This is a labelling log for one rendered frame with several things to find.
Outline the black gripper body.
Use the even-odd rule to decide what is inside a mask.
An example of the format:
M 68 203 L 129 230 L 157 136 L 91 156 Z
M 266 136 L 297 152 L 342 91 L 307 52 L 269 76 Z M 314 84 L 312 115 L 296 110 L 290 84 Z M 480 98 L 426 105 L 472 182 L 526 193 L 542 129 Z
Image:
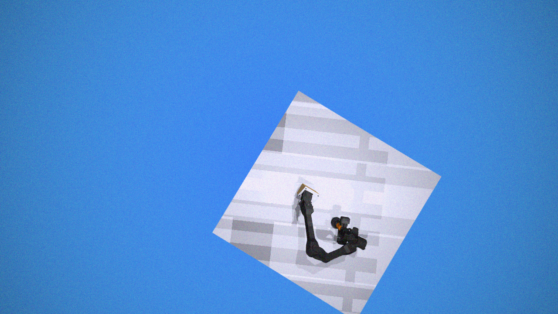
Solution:
M 341 224 L 341 228 L 340 228 L 340 237 L 341 238 L 337 238 L 337 243 L 340 245 L 345 245 L 347 243 L 347 240 L 344 240 L 344 233 L 345 231 L 349 231 L 349 229 L 347 229 L 346 224 L 350 224 L 350 218 L 349 217 L 345 217 L 345 216 L 340 216 L 340 224 Z

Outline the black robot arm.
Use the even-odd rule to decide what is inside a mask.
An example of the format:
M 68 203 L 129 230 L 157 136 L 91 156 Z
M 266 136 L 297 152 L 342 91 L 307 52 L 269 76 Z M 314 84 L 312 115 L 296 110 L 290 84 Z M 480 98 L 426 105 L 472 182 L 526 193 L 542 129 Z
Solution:
M 347 240 L 348 243 L 343 245 L 340 249 L 336 249 L 333 252 L 327 253 L 323 250 L 323 248 L 319 247 L 318 242 L 316 241 L 314 236 L 313 222 L 311 217 L 311 214 L 314 212 L 313 205 L 311 204 L 312 195 L 313 194 L 311 192 L 304 190 L 300 199 L 301 201 L 299 202 L 306 227 L 306 254 L 310 258 L 328 263 L 332 259 L 338 258 L 341 255 L 349 255 L 356 252 L 357 248 L 364 250 L 367 241 L 363 237 L 358 236 L 359 229 L 356 227 L 353 227 L 353 230 L 349 228 L 351 232 L 345 231 L 343 239 Z

